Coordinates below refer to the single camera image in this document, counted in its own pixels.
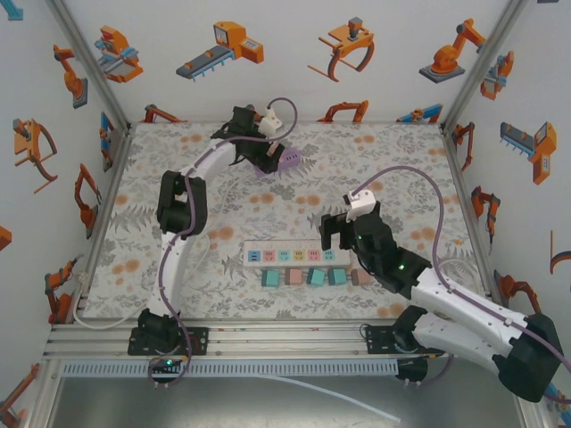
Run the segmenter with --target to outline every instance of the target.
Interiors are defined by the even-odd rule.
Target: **industrial machine illustration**
[[[93,208],[89,208],[89,205],[84,203],[81,199],[81,186],[83,185],[83,180],[86,180],[89,187],[91,187],[91,190],[94,191],[95,197],[97,199],[97,204],[101,203],[101,194],[95,185],[95,181],[91,177],[91,174],[89,174],[86,166],[83,163],[80,163],[78,179],[75,182],[74,196],[75,202],[79,206],[79,216],[81,217],[81,222],[86,225],[86,238],[89,239],[93,233],[93,228],[95,226],[95,220],[97,219],[97,212],[99,211],[99,207],[98,205],[94,205]]]
[[[545,122],[534,136],[502,122],[500,136],[513,145],[513,150],[519,149],[520,154],[527,154],[527,160],[534,165],[534,183],[540,185],[550,176],[551,155],[557,149],[557,133],[549,122]]]
[[[0,4],[8,13],[9,21],[23,21],[24,11],[20,7],[16,7],[13,0],[0,0]]]
[[[553,269],[561,261],[571,260],[571,251],[562,251],[553,254],[553,231],[550,231],[550,273],[553,275]]]
[[[490,252],[492,254],[492,242],[493,237],[496,235],[496,215],[498,213],[498,208],[500,207],[500,199],[496,197],[493,193],[482,192],[482,187],[477,186],[472,191],[472,206],[474,207],[474,212],[476,218],[480,219],[482,214],[484,214],[484,204],[488,204],[488,214],[485,220],[485,230],[490,236]]]
[[[436,123],[440,117],[440,112],[443,110],[442,104],[431,105],[425,109],[416,109],[409,114],[399,117],[397,122],[421,122],[425,119],[428,123]]]
[[[333,117],[338,111],[341,110],[355,110],[355,114],[353,115],[353,123],[360,123],[363,120],[363,116],[368,109],[368,100],[363,101],[362,103],[339,103],[334,104],[329,107],[325,116],[318,120],[318,122],[333,122]]]
[[[508,76],[514,66],[514,53],[509,51],[505,56],[498,56],[496,63],[488,70],[484,81],[480,85],[482,96],[495,100],[498,93],[508,83]]]
[[[63,75],[63,81],[68,91],[73,95],[73,108],[78,109],[82,105],[87,104],[87,79],[78,78],[73,71],[73,68],[68,63],[68,60],[75,58],[75,54],[71,49],[60,49],[58,45],[54,45],[54,58],[58,61],[65,74]]]
[[[474,20],[465,20],[456,27],[456,40],[453,45],[441,47],[434,55],[434,63],[427,65],[418,72],[429,80],[440,83],[451,78],[464,74],[464,69],[458,65],[458,58],[462,54],[466,41],[476,45],[477,52],[480,52],[484,45],[485,38],[478,33],[474,27]]]
[[[0,226],[0,251],[12,242],[12,232]]]
[[[25,410],[22,410],[18,415],[15,415],[12,407],[26,388],[34,382],[38,370],[39,364],[33,365],[28,375],[18,384],[14,391],[12,391],[5,400],[0,401],[0,423],[4,424],[7,428],[18,428],[20,426]]]
[[[101,112],[101,127],[99,128],[99,139],[101,141],[101,154],[103,155],[103,172],[113,166],[114,154],[117,147],[112,146],[111,132],[115,127],[104,112]]]
[[[143,72],[139,66],[138,50],[130,47],[117,29],[102,26],[101,38],[95,42],[95,47],[103,55],[97,63],[109,80],[125,83]]]
[[[264,61],[264,46],[246,36],[246,29],[232,21],[220,21],[214,24],[216,45],[185,63],[177,69],[177,74],[183,78],[196,80],[204,76],[207,70],[214,70],[218,64],[224,65],[228,58],[237,60],[244,57],[259,64]]]
[[[331,61],[327,67],[327,73],[312,65],[308,65],[310,69],[326,78],[330,78],[334,82],[338,82],[339,80],[335,77],[335,67],[338,62],[341,62],[358,72],[363,71],[365,67],[367,67],[373,57],[373,53],[375,52],[375,42],[373,41],[374,34],[363,27],[363,21],[360,18],[355,17],[352,20],[349,20],[346,25],[332,29],[328,34],[337,40],[338,43],[331,43],[323,37],[319,38],[319,41],[330,46],[333,50],[331,53]],[[365,57],[358,65],[353,65],[343,59],[351,52],[360,48],[367,49],[367,51],[365,52]]]
[[[187,120],[181,120],[181,119],[173,116],[172,114],[168,114],[165,110],[159,109],[154,104],[149,104],[145,107],[145,118],[143,120],[141,120],[141,122],[154,123],[154,119],[157,116],[159,116],[160,118],[163,118],[165,120],[168,120],[169,122],[173,122],[173,123],[187,122]]]
[[[452,142],[456,151],[458,151],[458,146],[464,143],[464,135],[468,134],[468,153],[466,155],[466,160],[464,165],[462,165],[462,172],[466,170],[467,167],[472,163],[472,145],[474,143],[474,122],[468,123],[465,127],[461,125],[456,125],[454,131],[452,132]]]
[[[25,122],[22,122],[20,119],[15,119],[12,127],[16,133],[14,135],[14,154],[26,153],[26,157],[18,160],[14,165],[19,167],[22,163],[30,161],[46,180],[45,183],[34,191],[35,194],[57,179],[57,176],[51,175],[44,168],[44,162],[57,153],[54,140],[44,125],[37,123],[33,119]],[[39,137],[41,135],[46,138],[52,151],[45,157],[42,157],[39,149]]]
[[[68,261],[55,274],[46,274],[44,277],[46,280],[45,293],[52,312],[47,319],[47,322],[50,324],[65,323],[65,318],[68,316],[71,306],[71,296],[68,293],[63,293],[58,298],[55,295],[55,291],[70,280],[73,267],[81,257],[83,257],[83,254],[79,254],[75,259]]]
[[[502,303],[506,308],[508,307],[509,299],[514,297],[518,292],[524,292],[532,304],[534,313],[542,313],[539,301],[537,301],[537,294],[535,294],[534,288],[530,284],[525,281],[516,281],[511,275],[502,276],[497,270],[493,271],[493,277],[496,280],[496,285],[498,285]]]

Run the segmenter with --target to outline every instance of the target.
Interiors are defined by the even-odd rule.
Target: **small colored cube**
[[[262,287],[279,287],[279,272],[276,270],[264,270],[261,273],[261,286]]]
[[[310,269],[310,273],[307,274],[307,284],[320,287],[325,282],[325,272],[319,269]]]
[[[285,285],[301,285],[303,284],[303,272],[301,269],[285,270]]]
[[[347,274],[345,269],[329,269],[327,272],[329,285],[343,285],[347,284]]]
[[[248,261],[260,261],[261,252],[259,251],[248,251]]]
[[[354,269],[351,271],[351,282],[353,285],[369,285],[371,284],[371,275],[363,269]]]

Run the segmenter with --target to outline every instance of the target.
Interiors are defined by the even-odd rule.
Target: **power strip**
[[[331,250],[321,250],[319,239],[244,241],[246,268],[347,268],[350,253],[339,250],[339,240],[331,242]]]

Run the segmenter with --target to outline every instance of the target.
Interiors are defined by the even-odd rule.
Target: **floral tablecloth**
[[[219,123],[137,126],[85,317],[123,317],[145,302],[160,257],[155,210],[162,173],[195,160],[219,127]],[[283,144],[301,151],[302,163],[296,169],[258,179],[251,165],[243,162],[208,186],[210,240],[199,237],[187,262],[181,292],[184,317],[397,317],[406,300],[375,282],[264,289],[261,271],[243,267],[242,247],[252,239],[318,239],[321,216],[345,210],[345,193],[380,169],[399,164],[424,170],[440,186],[445,217],[438,254],[448,260],[443,270],[483,294],[436,125],[307,123],[300,124]],[[218,215],[228,186],[236,180]],[[438,219],[430,184],[409,172],[393,172],[369,188],[381,201],[381,215],[397,243],[430,259]]]

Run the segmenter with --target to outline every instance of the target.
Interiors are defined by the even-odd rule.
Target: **robotic arm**
[[[543,314],[527,317],[503,308],[442,276],[428,260],[397,246],[370,191],[354,193],[344,197],[347,212],[321,218],[322,249],[331,248],[331,235],[340,234],[340,249],[355,252],[386,290],[410,300],[412,305],[393,326],[395,347],[405,353],[422,346],[459,355],[497,374],[518,397],[538,402],[559,360],[517,326],[561,353],[552,321]]]
[[[179,322],[174,314],[180,312],[180,288],[188,254],[206,225],[206,186],[228,166],[244,160],[266,174],[277,170],[285,147],[266,135],[275,134],[281,121],[270,108],[260,125],[255,123],[256,115],[252,108],[235,107],[232,120],[212,135],[211,143],[194,165],[166,171],[162,176],[157,209],[162,231],[161,266],[151,297],[139,316],[137,332],[145,337],[149,349],[171,352],[180,343]],[[183,193],[187,201],[180,200]]]

